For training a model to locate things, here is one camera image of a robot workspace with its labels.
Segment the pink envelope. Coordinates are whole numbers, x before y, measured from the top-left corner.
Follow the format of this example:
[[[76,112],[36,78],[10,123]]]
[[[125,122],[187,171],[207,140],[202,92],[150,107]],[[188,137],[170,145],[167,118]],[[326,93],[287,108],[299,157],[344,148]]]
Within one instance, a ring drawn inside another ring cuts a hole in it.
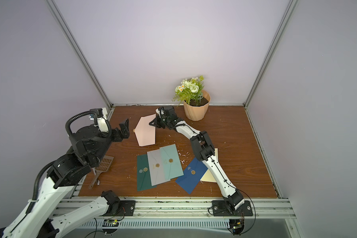
[[[140,147],[154,145],[156,143],[156,130],[155,127],[149,123],[154,121],[155,115],[141,117],[136,128],[134,129],[137,142]]]

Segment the mint green envelope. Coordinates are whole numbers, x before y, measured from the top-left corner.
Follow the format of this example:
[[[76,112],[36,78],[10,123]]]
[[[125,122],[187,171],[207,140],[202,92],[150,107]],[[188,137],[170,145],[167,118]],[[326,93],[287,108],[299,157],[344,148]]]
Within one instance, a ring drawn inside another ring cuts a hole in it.
[[[166,180],[183,176],[183,170],[179,159],[176,145],[160,147],[161,160]]]

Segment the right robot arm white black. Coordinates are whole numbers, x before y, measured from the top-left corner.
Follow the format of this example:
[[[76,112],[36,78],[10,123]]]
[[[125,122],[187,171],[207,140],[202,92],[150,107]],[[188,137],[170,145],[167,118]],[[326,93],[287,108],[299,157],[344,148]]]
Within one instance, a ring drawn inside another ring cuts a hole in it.
[[[196,130],[187,124],[177,116],[173,106],[157,108],[156,118],[149,124],[156,128],[174,130],[189,139],[195,158],[206,166],[216,180],[227,210],[233,215],[241,211],[245,199],[222,169],[215,155],[215,147],[206,131]]]

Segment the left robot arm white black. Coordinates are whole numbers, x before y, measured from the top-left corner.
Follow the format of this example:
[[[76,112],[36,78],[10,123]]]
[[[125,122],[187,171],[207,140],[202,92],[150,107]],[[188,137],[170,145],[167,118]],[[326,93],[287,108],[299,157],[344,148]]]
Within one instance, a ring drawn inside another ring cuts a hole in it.
[[[93,124],[72,132],[70,126],[74,121],[93,114],[92,111],[83,112],[66,122],[65,129],[72,146],[66,154],[41,169],[33,185],[32,198],[10,225],[0,228],[0,238],[62,238],[98,216],[118,215],[121,200],[109,190],[88,205],[58,218],[50,217],[60,201],[103,161],[110,145],[130,136],[128,119],[115,129],[104,120],[107,132],[102,132],[99,118],[95,117]]]

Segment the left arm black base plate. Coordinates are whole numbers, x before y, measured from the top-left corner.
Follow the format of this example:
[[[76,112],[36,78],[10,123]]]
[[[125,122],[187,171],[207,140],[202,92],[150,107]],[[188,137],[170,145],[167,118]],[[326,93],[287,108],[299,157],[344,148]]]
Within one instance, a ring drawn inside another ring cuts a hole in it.
[[[135,200],[121,200],[110,205],[103,216],[126,216],[131,217],[135,211]]]

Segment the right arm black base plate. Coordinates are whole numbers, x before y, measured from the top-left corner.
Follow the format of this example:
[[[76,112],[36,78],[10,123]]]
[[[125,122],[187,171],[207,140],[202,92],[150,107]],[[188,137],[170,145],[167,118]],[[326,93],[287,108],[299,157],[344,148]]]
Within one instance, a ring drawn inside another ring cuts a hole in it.
[[[216,217],[220,216],[254,216],[254,208],[249,200],[245,200],[244,203],[237,209],[224,200],[212,200],[211,214]]]

